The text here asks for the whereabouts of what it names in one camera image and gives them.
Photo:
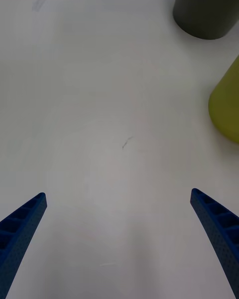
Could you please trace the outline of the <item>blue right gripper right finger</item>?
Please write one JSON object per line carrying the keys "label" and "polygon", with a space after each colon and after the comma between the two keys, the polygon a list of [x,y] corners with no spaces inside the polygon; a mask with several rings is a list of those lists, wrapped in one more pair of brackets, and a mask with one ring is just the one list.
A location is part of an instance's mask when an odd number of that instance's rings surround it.
{"label": "blue right gripper right finger", "polygon": [[239,217],[202,191],[191,191],[197,214],[232,288],[239,298]]}

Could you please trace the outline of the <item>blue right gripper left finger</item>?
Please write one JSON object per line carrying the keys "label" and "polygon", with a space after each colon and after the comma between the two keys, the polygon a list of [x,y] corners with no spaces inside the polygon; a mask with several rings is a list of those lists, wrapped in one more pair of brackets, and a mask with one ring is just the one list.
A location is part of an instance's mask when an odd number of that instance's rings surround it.
{"label": "blue right gripper left finger", "polygon": [[0,298],[6,298],[31,239],[47,208],[37,194],[0,222]]}

